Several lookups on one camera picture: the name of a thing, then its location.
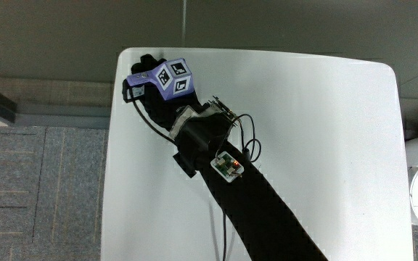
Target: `black sleeve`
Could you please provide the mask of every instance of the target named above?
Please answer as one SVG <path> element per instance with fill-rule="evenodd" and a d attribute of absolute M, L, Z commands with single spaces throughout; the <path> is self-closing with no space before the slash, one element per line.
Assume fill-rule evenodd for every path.
<path fill-rule="evenodd" d="M 227 183 L 211 166 L 215 154 L 195 161 L 211 194 L 236 228 L 252 260 L 327 260 L 263 175 L 230 143 L 227 151 L 245 168 Z"/>

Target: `gray wall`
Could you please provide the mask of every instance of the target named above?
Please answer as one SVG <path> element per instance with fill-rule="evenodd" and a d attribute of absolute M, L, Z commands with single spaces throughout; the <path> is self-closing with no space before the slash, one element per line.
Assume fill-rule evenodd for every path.
<path fill-rule="evenodd" d="M 384 62 L 418 125 L 418 1 L 0 1 L 1 77 L 112 82 L 124 48 L 183 45 Z"/>

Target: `gray carpet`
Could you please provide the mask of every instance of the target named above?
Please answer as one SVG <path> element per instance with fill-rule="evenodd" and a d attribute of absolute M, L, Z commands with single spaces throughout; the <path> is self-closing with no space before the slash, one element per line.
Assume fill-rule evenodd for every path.
<path fill-rule="evenodd" d="M 0 127 L 0 260 L 99 260 L 106 148 L 105 130 Z"/>

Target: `hand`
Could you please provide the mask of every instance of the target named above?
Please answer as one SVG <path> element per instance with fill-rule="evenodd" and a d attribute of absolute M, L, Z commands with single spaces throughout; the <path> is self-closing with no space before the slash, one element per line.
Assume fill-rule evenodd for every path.
<path fill-rule="evenodd" d="M 141 57 L 141 62 L 131 67 L 131 73 L 142 73 L 152 70 L 165 61 L 165 59 L 157 61 L 151 54 L 145 54 Z M 191 94 L 165 101 L 157 87 L 152 83 L 144 84 L 144 95 L 137 99 L 144 105 L 144 109 L 148 113 L 149 118 L 167 131 L 172 128 L 178 116 L 178 108 L 185 107 L 186 105 L 190 105 L 196 110 L 201 108 L 195 91 Z"/>

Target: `black cable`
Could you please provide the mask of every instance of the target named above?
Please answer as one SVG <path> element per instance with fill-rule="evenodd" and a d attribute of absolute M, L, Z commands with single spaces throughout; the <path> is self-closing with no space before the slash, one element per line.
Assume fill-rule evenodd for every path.
<path fill-rule="evenodd" d="M 166 135 L 164 135 L 163 133 L 161 133 L 157 128 L 155 128 L 148 120 L 147 118 L 144 117 L 142 111 L 138 108 L 138 104 L 136 104 L 136 100 L 133 100 L 134 106 L 136 111 L 138 112 L 138 114 L 142 117 L 143 121 L 154 131 L 156 132 L 159 136 L 165 138 L 166 140 L 168 140 L 169 142 L 171 142 L 173 145 L 175 145 L 175 141 L 172 140 L 171 138 L 167 137 Z"/>
<path fill-rule="evenodd" d="M 222 257 L 222 261 L 225 261 L 225 258 L 226 258 L 226 214 L 224 212 L 224 256 Z"/>
<path fill-rule="evenodd" d="M 241 123 L 241 120 L 239 120 L 241 117 L 249 117 L 251 120 L 251 125 L 253 127 L 253 138 L 250 139 L 246 144 L 245 144 L 245 131 L 243 130 L 243 125 Z M 239 129 L 241 131 L 241 143 L 242 143 L 242 153 L 245 154 L 246 152 L 249 152 L 249 155 L 247 155 L 247 158 L 251 161 L 251 162 L 256 162 L 259 157 L 261 156 L 261 149 L 262 149 L 262 145 L 261 142 L 255 138 L 255 124 L 254 124 L 254 119 L 251 115 L 245 113 L 242 114 L 240 116 L 235 117 L 230 124 L 230 128 L 229 130 L 226 132 L 224 139 L 222 140 L 220 146 L 218 147 L 217 151 L 216 151 L 216 157 L 218 156 L 218 151 L 221 149 L 222 144 L 224 143 L 224 141 L 229 137 L 230 135 L 230 131 L 234 126 L 234 123 L 238 121 L 239 122 Z M 254 148 L 255 148 L 255 143 L 259 144 L 259 150 L 258 150 L 258 155 L 256 156 L 255 159 L 253 159 L 254 156 Z M 253 143 L 252 147 L 251 147 L 251 151 L 249 151 L 249 149 L 247 148 L 249 146 L 250 143 Z"/>

